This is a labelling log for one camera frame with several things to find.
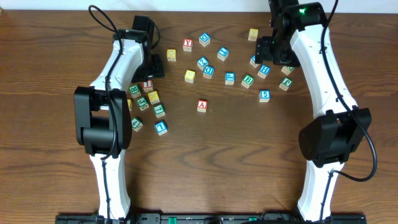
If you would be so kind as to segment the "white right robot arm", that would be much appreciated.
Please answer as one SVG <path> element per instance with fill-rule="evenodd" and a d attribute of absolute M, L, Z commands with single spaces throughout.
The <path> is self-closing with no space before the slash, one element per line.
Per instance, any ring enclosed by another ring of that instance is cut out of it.
<path fill-rule="evenodd" d="M 264 223 L 364 223 L 364 215 L 334 215 L 330 204 L 343 166 L 362 140 L 370 140 L 372 117 L 360 108 L 343 80 L 330 42 L 332 16 L 319 2 L 270 0 L 273 33 L 257 39 L 256 63 L 301 67 L 310 92 L 313 121 L 298 135 L 307 167 L 302 194 L 291 215 L 265 213 Z"/>

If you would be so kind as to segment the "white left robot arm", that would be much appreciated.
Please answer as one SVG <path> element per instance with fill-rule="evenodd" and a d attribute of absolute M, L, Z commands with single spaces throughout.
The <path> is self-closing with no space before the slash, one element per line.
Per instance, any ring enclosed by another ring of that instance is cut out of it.
<path fill-rule="evenodd" d="M 113 31 L 113 51 L 90 86 L 74 92 L 76 139 L 92 161 L 100 196 L 92 223 L 126 223 L 131 205 L 124 156 L 132 137 L 127 94 L 132 83 L 164 77 L 160 56 L 152 53 L 156 25 L 136 16 L 131 29 Z"/>

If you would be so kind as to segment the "red A block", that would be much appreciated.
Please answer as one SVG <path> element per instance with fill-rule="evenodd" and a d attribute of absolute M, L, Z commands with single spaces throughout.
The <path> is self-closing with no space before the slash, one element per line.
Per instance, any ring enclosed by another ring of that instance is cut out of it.
<path fill-rule="evenodd" d="M 208 102 L 206 100 L 198 100 L 197 111 L 206 113 L 208 107 Z"/>

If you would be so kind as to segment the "blue 2 block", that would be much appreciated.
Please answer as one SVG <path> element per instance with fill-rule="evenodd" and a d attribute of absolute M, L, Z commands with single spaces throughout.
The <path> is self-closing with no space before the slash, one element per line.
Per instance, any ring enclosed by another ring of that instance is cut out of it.
<path fill-rule="evenodd" d="M 198 66 L 198 68 L 199 68 L 201 71 L 203 71 L 204 68 L 205 68 L 206 66 L 208 66 L 208 64 L 209 64 L 209 61 L 207 60 L 206 57 L 201 57 L 201 58 L 199 58 L 199 59 L 197 60 L 197 66 Z"/>

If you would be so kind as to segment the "red I block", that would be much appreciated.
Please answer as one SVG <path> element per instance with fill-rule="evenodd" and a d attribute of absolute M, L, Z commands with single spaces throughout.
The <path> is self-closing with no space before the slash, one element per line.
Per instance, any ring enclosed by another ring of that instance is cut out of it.
<path fill-rule="evenodd" d="M 146 82 L 143 82 L 142 83 L 142 89 L 146 93 L 154 91 L 153 81 L 152 80 L 148 80 Z"/>

